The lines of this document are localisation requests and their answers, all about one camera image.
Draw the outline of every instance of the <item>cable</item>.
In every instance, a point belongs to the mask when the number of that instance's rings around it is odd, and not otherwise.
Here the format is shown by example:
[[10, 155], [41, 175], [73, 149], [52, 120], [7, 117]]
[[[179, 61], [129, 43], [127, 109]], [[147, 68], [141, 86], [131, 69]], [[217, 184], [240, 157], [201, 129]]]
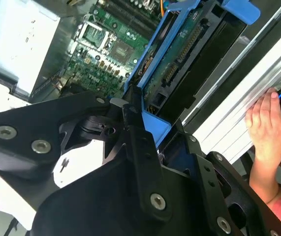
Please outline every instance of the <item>cable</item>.
[[8, 229], [6, 230], [3, 236], [9, 236], [13, 228], [17, 231], [17, 226], [18, 226], [18, 220], [16, 218], [13, 218], [8, 226]]
[[164, 16], [163, 0], [160, 0], [161, 16]]

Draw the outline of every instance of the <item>human arm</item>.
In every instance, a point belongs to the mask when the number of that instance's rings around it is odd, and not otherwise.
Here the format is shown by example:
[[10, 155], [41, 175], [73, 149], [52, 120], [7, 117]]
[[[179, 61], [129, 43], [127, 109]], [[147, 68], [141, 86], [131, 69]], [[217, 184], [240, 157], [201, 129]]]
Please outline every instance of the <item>human arm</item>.
[[281, 199], [276, 181], [281, 162], [281, 109], [276, 91], [271, 88], [248, 110], [246, 124], [255, 146], [250, 186], [271, 207]]

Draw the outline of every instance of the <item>finger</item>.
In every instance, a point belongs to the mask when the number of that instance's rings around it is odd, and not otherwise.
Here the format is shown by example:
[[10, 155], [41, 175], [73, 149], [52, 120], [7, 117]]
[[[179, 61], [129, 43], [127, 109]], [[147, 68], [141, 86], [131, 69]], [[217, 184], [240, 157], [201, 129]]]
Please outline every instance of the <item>finger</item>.
[[259, 127], [261, 124], [259, 111], [260, 111], [260, 107], [262, 105], [263, 99], [264, 99], [264, 97], [260, 97], [254, 105], [253, 112], [252, 112], [252, 122], [253, 122], [252, 126]]
[[253, 125], [252, 114], [253, 114], [253, 106], [248, 109], [245, 115], [245, 124], [247, 125], [248, 129], [251, 128]]
[[281, 125], [281, 108], [276, 92], [273, 92], [271, 95], [270, 119], [273, 127]]
[[270, 88], [268, 89], [267, 93], [264, 96], [262, 105], [260, 106], [260, 111], [259, 111], [259, 115], [260, 115], [260, 120], [261, 120], [261, 125], [267, 125], [270, 126], [271, 125], [271, 121], [270, 121], [270, 102], [271, 102], [271, 95], [272, 92], [275, 92], [275, 89]]

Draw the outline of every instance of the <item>hole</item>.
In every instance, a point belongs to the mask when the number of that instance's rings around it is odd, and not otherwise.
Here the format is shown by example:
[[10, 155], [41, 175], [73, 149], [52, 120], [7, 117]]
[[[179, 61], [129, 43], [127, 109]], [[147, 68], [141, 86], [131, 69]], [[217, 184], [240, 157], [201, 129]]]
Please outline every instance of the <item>hole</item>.
[[208, 181], [208, 183], [209, 183], [209, 185], [212, 186], [212, 187], [215, 186], [214, 182]]
[[46, 148], [46, 144], [44, 143], [39, 143], [38, 145], [36, 145], [39, 149], [45, 149]]
[[206, 19], [206, 18], [203, 18], [200, 20], [201, 25], [206, 25], [207, 23], [208, 23], [208, 19]]
[[107, 129], [105, 130], [105, 135], [106, 135], [106, 136], [110, 136], [110, 135], [112, 135], [112, 134], [115, 134], [115, 132], [116, 132], [116, 130], [115, 130], [114, 128], [110, 127], [110, 128], [107, 128]]
[[153, 104], [160, 107], [162, 105], [162, 103], [165, 101], [165, 99], [166, 99], [166, 96], [164, 96], [161, 93], [158, 93], [153, 100]]
[[221, 226], [224, 228], [224, 229], [228, 229], [228, 226], [227, 226], [227, 224], [225, 223], [225, 222], [221, 222]]
[[223, 197], [226, 198], [231, 194], [231, 186], [230, 184], [222, 177], [222, 175], [220, 175], [216, 170], [216, 175], [217, 175], [217, 179], [219, 181], [219, 186], [221, 188], [221, 192], [223, 194]]
[[155, 202], [160, 206], [160, 205], [162, 205], [162, 201], [161, 201], [161, 199], [159, 198], [159, 197], [156, 197], [155, 198]]
[[215, 5], [214, 6], [214, 8], [213, 8], [213, 10], [211, 11], [215, 16], [217, 16], [217, 17], [221, 17], [222, 16], [222, 14], [224, 13], [224, 10], [221, 8], [221, 7], [219, 7], [218, 5]]
[[188, 176], [190, 176], [190, 171], [189, 171], [189, 169], [185, 169], [185, 170], [183, 171], [183, 173], [186, 174], [186, 175], [188, 175]]
[[4, 129], [0, 132], [1, 134], [3, 135], [10, 135], [11, 134], [11, 131], [10, 130], [7, 130], [7, 129]]
[[146, 154], [145, 154], [145, 157], [146, 157], [148, 160], [151, 159], [151, 155], [150, 155], [149, 153], [146, 153]]
[[242, 208], [238, 204], [234, 203], [228, 208], [228, 210], [234, 224], [239, 229], [244, 228], [247, 224], [247, 218]]

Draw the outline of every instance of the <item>orange wire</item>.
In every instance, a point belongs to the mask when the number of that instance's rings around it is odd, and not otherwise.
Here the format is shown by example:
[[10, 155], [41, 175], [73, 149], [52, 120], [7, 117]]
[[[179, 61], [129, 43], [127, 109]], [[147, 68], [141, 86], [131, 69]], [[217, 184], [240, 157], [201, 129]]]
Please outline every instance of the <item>orange wire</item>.
[[164, 16], [163, 0], [160, 0], [161, 15]]

